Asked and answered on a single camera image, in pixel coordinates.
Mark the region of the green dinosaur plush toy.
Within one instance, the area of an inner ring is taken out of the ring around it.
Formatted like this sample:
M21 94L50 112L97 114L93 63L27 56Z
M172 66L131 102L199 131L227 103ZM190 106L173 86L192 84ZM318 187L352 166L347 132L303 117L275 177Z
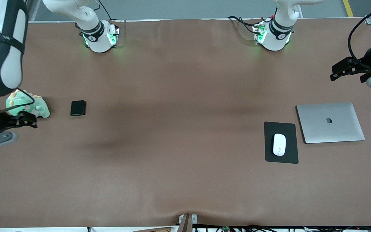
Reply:
M16 107L8 112L11 115L18 115L20 111L26 111L34 114L36 117L48 118L50 111L45 100L39 96L27 91L16 90L12 92L5 101L7 108Z

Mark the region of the silver laptop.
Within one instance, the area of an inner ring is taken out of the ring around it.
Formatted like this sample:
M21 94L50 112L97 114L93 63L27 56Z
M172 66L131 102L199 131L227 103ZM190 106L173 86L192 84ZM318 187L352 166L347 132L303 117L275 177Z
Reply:
M297 105L296 110L306 144L365 140L351 102Z

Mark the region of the white computer mouse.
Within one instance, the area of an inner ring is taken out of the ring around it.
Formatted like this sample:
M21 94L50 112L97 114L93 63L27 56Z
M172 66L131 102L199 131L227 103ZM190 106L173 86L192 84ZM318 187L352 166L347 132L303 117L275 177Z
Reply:
M286 151L287 139L283 134L274 134L272 144L272 153L274 156L282 157Z

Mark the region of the brown table cover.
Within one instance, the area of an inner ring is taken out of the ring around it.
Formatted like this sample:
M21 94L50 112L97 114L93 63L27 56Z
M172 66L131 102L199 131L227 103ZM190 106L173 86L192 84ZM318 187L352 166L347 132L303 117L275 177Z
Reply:
M30 23L22 89L51 115L0 147L0 227L371 226L371 88L329 77L358 21L300 19L279 52L230 20L127 22L103 54ZM365 140L306 144L296 106L340 102ZM265 160L266 121L295 124L298 164Z

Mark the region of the metal clamp bracket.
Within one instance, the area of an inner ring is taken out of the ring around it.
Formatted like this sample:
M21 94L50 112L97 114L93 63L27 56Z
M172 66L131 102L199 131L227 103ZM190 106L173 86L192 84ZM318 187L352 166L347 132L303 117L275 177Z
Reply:
M198 232L194 228L194 224L197 224L197 214L183 214L179 216L179 226L176 232Z

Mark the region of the black mouse pad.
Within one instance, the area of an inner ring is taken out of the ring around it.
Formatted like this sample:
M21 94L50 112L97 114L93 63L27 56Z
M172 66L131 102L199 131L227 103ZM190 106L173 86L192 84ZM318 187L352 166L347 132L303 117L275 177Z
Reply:
M272 153L274 134L283 134L287 139L284 156L277 157ZM265 160L267 162L298 164L298 148L295 124L264 122Z

